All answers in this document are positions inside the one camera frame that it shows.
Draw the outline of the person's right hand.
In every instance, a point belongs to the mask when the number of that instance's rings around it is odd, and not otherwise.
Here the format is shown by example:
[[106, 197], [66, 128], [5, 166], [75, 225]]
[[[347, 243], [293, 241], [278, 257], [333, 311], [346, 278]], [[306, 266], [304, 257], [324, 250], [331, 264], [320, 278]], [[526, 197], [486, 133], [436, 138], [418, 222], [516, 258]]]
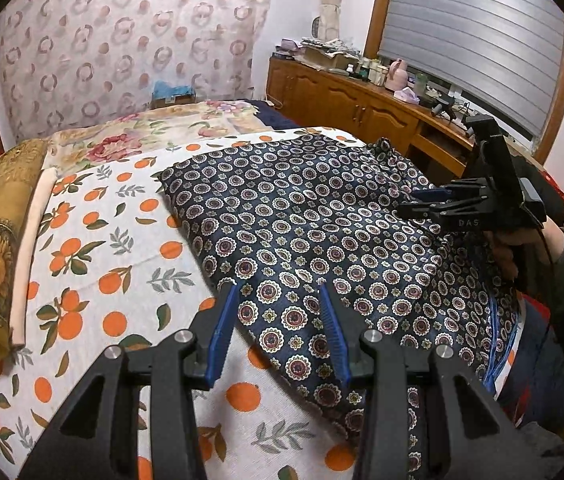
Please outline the person's right hand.
[[486, 231], [492, 256], [520, 292], [529, 292], [537, 270], [550, 270], [564, 252], [564, 232], [550, 218], [540, 229]]

